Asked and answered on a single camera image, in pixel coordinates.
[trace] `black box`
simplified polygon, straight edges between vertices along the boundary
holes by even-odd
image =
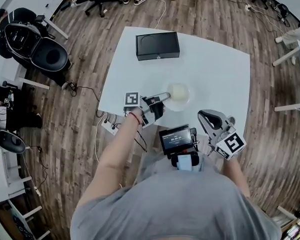
[[[180,55],[177,32],[137,35],[135,48],[138,61],[179,58]]]

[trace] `gray t-shirt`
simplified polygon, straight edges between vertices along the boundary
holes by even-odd
[[[206,158],[197,172],[176,170],[171,164],[167,170],[169,164],[166,158],[157,161],[137,185],[77,207],[71,239],[281,238],[279,226]]]

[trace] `small screen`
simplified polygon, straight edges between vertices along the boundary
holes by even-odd
[[[162,136],[164,149],[169,150],[182,145],[192,143],[189,129],[177,131],[165,136]]]

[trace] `table leg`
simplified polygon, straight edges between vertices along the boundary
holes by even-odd
[[[283,55],[281,58],[277,59],[275,62],[272,63],[274,67],[278,66],[282,62],[286,61],[287,59],[291,58],[293,55],[295,55],[297,52],[300,51],[299,46],[292,51],[288,52],[286,55]]]
[[[40,88],[50,90],[50,86],[48,86],[48,85],[44,85],[44,84],[41,84],[41,83],[38,83],[38,82],[34,82],[34,81],[31,81],[31,80],[25,79],[23,77],[19,77],[19,81],[22,82],[22,83],[28,84],[28,85],[32,85],[32,86],[36,86],[36,87],[40,87]]]
[[[50,21],[49,19],[45,18],[43,20],[45,23],[47,23],[49,26],[51,26],[53,29],[55,29],[56,31],[58,31],[61,35],[63,35],[63,37],[65,39],[69,39],[69,36],[63,32],[56,24],[54,24],[52,21]]]
[[[287,106],[276,106],[274,108],[274,111],[287,111],[287,110],[300,110],[300,103],[299,104],[293,104],[293,105],[287,105]]]

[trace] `red bracelet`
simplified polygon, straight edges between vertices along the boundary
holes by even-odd
[[[140,123],[138,117],[137,117],[134,113],[130,112],[129,115],[133,115],[133,116],[135,117],[135,119],[138,121],[139,125],[141,125],[141,123]]]

